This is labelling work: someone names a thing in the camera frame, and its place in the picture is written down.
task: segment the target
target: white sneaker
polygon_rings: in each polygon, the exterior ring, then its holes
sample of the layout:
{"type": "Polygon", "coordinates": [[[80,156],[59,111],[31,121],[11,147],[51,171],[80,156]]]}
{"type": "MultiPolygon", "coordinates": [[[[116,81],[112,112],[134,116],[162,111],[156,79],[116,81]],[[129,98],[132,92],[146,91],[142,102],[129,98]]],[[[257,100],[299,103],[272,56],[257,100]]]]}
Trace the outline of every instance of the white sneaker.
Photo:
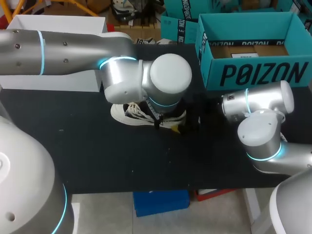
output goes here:
{"type": "MultiPolygon", "coordinates": [[[[145,108],[144,106],[144,103],[137,104],[134,102],[123,105],[113,104],[111,108],[111,115],[118,122],[131,126],[154,125],[154,119],[142,111],[142,108],[145,108]]],[[[186,111],[178,117],[166,118],[164,116],[164,120],[159,126],[163,128],[171,128],[172,126],[182,124],[185,120],[185,116],[186,111]]]]}

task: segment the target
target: screw hole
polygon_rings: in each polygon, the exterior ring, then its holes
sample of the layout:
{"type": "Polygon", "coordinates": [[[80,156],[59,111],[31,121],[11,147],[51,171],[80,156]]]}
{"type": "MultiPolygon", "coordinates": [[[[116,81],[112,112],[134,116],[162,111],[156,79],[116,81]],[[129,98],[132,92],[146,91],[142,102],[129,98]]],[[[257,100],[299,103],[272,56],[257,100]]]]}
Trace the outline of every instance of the screw hole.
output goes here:
{"type": "Polygon", "coordinates": [[[5,214],[5,217],[7,220],[9,220],[10,222],[13,222],[15,220],[15,215],[12,212],[7,212],[5,214]]]}

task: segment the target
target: shoe sole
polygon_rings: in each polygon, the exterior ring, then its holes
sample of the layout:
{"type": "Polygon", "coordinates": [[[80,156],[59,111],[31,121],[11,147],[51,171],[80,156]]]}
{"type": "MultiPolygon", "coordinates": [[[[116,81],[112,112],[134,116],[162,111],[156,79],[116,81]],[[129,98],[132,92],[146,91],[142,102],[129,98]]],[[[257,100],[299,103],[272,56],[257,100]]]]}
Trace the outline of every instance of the shoe sole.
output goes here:
{"type": "MultiPolygon", "coordinates": [[[[153,122],[149,122],[146,120],[141,120],[141,119],[135,119],[135,118],[130,118],[125,116],[125,112],[123,110],[123,105],[122,104],[113,104],[111,107],[111,116],[113,117],[114,120],[130,125],[130,126],[144,126],[144,125],[150,125],[154,126],[153,122]]],[[[167,121],[163,122],[161,125],[159,125],[162,128],[169,128],[171,129],[172,126],[179,125],[183,122],[184,120],[180,121],[167,121]]]]}

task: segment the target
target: white box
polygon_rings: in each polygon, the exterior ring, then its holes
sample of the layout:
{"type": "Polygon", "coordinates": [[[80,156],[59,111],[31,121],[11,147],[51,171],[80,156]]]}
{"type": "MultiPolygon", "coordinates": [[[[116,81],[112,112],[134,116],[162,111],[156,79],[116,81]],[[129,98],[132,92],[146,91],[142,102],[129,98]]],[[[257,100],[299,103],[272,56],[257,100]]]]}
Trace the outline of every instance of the white box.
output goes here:
{"type": "MultiPolygon", "coordinates": [[[[17,15],[8,29],[98,34],[107,32],[104,17],[17,15]]],[[[3,89],[58,90],[98,92],[102,78],[99,71],[84,71],[63,76],[0,76],[3,89]]]]}

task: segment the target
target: teal box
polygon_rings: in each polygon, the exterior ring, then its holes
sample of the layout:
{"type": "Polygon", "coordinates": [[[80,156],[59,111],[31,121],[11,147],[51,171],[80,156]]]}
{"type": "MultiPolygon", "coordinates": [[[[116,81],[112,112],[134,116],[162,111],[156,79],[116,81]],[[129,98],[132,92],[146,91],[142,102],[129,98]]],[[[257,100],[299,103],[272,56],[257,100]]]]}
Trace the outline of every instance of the teal box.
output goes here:
{"type": "Polygon", "coordinates": [[[180,20],[196,20],[202,13],[220,13],[220,0],[165,0],[169,17],[180,20]]]}
{"type": "Polygon", "coordinates": [[[194,44],[196,41],[197,23],[184,19],[161,16],[161,38],[177,41],[182,44],[194,44]]]}
{"type": "Polygon", "coordinates": [[[305,29],[311,34],[312,33],[312,16],[308,17],[304,13],[300,13],[299,18],[301,22],[303,23],[305,29]]]}
{"type": "Polygon", "coordinates": [[[238,12],[243,12],[243,13],[259,13],[259,12],[276,12],[276,10],[273,7],[269,7],[269,8],[259,8],[259,9],[252,9],[252,10],[242,10],[241,7],[238,8],[238,12]]]}
{"type": "Polygon", "coordinates": [[[296,14],[299,14],[301,10],[301,4],[298,2],[298,0],[278,0],[276,5],[276,11],[291,11],[296,14]]]}
{"type": "Polygon", "coordinates": [[[200,15],[195,48],[207,90],[244,89],[279,80],[303,87],[312,77],[312,37],[291,12],[200,15]],[[284,45],[289,55],[215,59],[210,49],[251,45],[284,45]]]}

